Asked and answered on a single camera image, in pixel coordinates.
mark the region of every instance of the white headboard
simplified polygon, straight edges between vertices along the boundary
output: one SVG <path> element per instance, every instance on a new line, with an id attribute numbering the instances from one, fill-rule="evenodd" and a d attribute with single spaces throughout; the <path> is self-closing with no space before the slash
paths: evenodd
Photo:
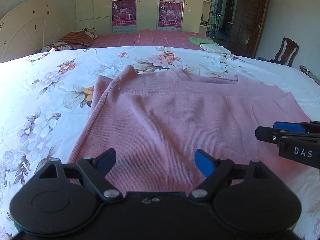
<path id="1" fill-rule="evenodd" d="M 0 62 L 34 54 L 74 30 L 54 4 L 43 0 L 22 3 L 0 20 Z"/>

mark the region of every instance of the pillow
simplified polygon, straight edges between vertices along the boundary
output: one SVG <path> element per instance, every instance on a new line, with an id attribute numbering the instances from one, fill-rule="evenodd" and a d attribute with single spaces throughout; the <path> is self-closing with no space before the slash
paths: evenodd
<path id="1" fill-rule="evenodd" d="M 80 32 L 88 34 L 93 40 L 99 37 L 96 29 L 82 29 Z"/>
<path id="2" fill-rule="evenodd" d="M 69 49 L 75 49 L 72 45 L 65 43 L 65 42 L 57 42 L 50 45 L 46 45 L 42 47 L 41 49 L 38 49 L 36 53 L 43 53 L 43 52 L 51 52 L 56 50 L 69 50 Z"/>
<path id="3" fill-rule="evenodd" d="M 96 34 L 95 29 L 83 29 L 81 31 L 68 33 L 59 41 L 69 44 L 86 45 L 89 47 L 96 38 L 98 38 L 98 35 Z"/>

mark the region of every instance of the pink poster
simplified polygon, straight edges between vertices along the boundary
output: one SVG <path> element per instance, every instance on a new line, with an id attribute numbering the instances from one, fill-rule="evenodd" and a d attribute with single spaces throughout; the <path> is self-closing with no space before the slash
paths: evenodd
<path id="1" fill-rule="evenodd" d="M 160 1 L 159 27 L 181 28 L 183 3 Z"/>
<path id="2" fill-rule="evenodd" d="M 136 0 L 112 1 L 112 26 L 136 25 Z"/>

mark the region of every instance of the wardrobe door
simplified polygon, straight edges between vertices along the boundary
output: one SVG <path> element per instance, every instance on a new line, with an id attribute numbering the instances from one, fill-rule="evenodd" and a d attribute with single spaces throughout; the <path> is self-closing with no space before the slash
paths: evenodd
<path id="1" fill-rule="evenodd" d="M 111 0 L 93 0 L 94 28 L 97 34 L 111 33 Z"/>
<path id="2" fill-rule="evenodd" d="M 77 20 L 87 20 L 93 18 L 93 1 L 77 0 L 76 3 Z"/>
<path id="3" fill-rule="evenodd" d="M 204 0 L 184 0 L 182 31 L 199 32 Z"/>
<path id="4" fill-rule="evenodd" d="M 78 21 L 78 29 L 94 29 L 94 20 L 93 19 L 88 19 L 88 20 L 82 20 Z"/>
<path id="5" fill-rule="evenodd" d="M 137 0 L 137 32 L 156 30 L 159 18 L 159 0 Z"/>

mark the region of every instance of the chair backrest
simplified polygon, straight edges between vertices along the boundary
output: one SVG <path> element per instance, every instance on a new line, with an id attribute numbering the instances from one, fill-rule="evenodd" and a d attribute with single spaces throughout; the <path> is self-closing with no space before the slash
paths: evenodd
<path id="1" fill-rule="evenodd" d="M 283 50 L 284 50 L 284 42 L 287 42 L 287 46 L 285 48 L 285 51 L 279 61 L 279 57 L 280 55 L 282 54 Z M 289 38 L 283 38 L 282 40 L 282 44 L 281 44 L 281 48 L 279 50 L 279 52 L 277 53 L 276 57 L 275 57 L 275 60 L 274 62 L 277 63 L 277 64 L 281 64 L 281 65 L 284 65 L 288 59 L 289 59 L 289 56 L 291 55 L 291 53 L 296 49 L 296 51 L 292 54 L 291 56 L 291 59 L 288 63 L 288 66 L 289 67 L 292 67 L 292 63 L 293 63 L 293 60 L 294 58 L 296 57 L 296 55 L 298 54 L 299 52 L 299 46 L 297 43 L 295 43 L 294 41 L 290 40 Z"/>

